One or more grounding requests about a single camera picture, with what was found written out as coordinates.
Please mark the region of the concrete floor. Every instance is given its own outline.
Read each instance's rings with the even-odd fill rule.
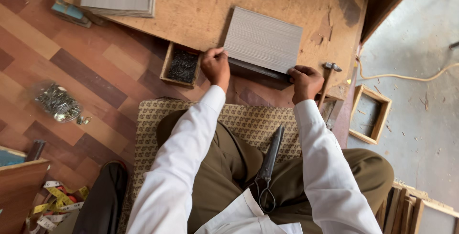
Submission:
[[[459,49],[448,49],[459,41],[458,7],[459,0],[403,0],[365,43],[364,76],[428,78],[459,62]],[[360,84],[393,100],[386,122],[392,132],[384,127],[378,145],[350,136],[347,147],[383,155],[397,180],[459,210],[459,67],[431,82],[359,76]]]

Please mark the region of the workbench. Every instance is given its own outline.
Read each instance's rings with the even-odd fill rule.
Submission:
[[[79,6],[80,0],[63,0]],[[328,96],[344,100],[349,89],[364,24],[368,0],[156,0],[155,18],[104,16],[113,22],[205,51],[222,46],[232,11],[239,6],[303,27],[298,65],[324,72],[324,62],[343,69],[331,79]],[[322,26],[332,27],[331,38],[322,43],[313,35]]]

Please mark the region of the floor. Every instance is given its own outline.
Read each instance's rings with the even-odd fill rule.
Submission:
[[[459,49],[448,49],[459,41],[458,3],[402,1],[365,43],[364,75],[395,73],[428,78],[459,62]],[[366,148],[383,155],[392,164],[397,180],[457,210],[459,68],[431,82],[393,77],[358,79],[357,85],[365,84],[375,91],[376,86],[393,104],[377,145],[350,136],[347,148]]]
[[[91,187],[107,161],[132,169],[141,101],[198,100],[210,83],[200,73],[194,90],[164,84],[158,75],[168,42],[114,23],[90,29],[68,23],[53,15],[53,3],[0,0],[0,145],[28,151],[34,139],[44,139],[46,178]],[[60,124],[38,108],[27,90],[43,79],[65,87],[91,122]],[[293,107],[292,95],[292,87],[281,92],[232,77],[227,102]]]

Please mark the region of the wooden handle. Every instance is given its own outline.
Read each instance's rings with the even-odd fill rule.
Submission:
[[[327,95],[327,91],[328,91],[328,85],[330,83],[330,78],[332,78],[334,72],[335,72],[334,69],[330,69],[330,73],[328,74],[327,79],[325,79],[324,86],[322,87],[322,94],[317,104],[317,107],[319,110],[322,108],[322,105],[324,104],[325,96]]]

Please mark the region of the measuring tape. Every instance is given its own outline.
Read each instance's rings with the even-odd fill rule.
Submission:
[[[46,204],[35,206],[33,208],[31,211],[32,215],[37,213],[42,213],[42,215],[37,220],[37,227],[34,230],[29,231],[30,234],[37,234],[41,230],[40,227],[53,231],[60,222],[70,216],[70,212],[79,210],[83,207],[84,202],[74,203],[63,191],[56,188],[58,186],[63,186],[69,194],[79,192],[84,201],[88,198],[89,190],[87,187],[82,187],[73,191],[60,181],[46,181],[43,187],[55,196],[55,198],[52,198]],[[59,215],[43,215],[46,211],[66,213]],[[26,219],[28,229],[30,228],[30,218],[31,216]]]

